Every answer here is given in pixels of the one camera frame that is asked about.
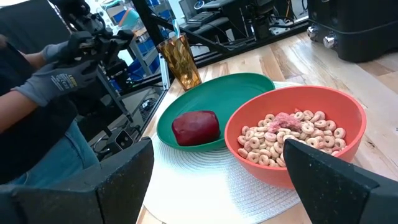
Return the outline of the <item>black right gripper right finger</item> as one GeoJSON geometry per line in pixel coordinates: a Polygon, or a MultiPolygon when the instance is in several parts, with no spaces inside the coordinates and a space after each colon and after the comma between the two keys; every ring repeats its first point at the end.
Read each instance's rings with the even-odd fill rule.
{"type": "Polygon", "coordinates": [[[312,223],[397,224],[397,181],[292,139],[284,159],[312,223]]]}

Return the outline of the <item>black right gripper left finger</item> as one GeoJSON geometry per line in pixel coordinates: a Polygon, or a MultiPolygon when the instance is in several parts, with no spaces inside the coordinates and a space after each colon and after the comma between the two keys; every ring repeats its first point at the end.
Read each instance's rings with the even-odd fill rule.
{"type": "Polygon", "coordinates": [[[51,188],[2,185],[1,223],[135,223],[153,166],[144,137],[51,188]]]}

